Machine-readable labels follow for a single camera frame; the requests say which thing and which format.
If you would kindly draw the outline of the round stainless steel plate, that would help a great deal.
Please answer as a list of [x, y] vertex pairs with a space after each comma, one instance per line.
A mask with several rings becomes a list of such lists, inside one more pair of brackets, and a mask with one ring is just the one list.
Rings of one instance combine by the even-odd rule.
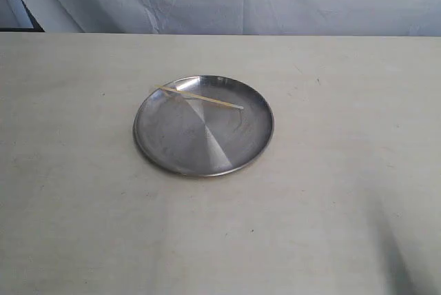
[[163, 86], [244, 109], [155, 89], [140, 105], [132, 132], [139, 152], [160, 168], [192, 177], [220, 176], [253, 163], [269, 145], [273, 112], [265, 98], [247, 84], [201, 75]]

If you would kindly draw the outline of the dark panel behind table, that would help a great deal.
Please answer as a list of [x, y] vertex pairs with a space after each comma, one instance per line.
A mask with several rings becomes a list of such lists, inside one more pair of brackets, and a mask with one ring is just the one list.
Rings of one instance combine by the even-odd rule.
[[1, 0], [2, 32], [44, 32], [23, 0]]

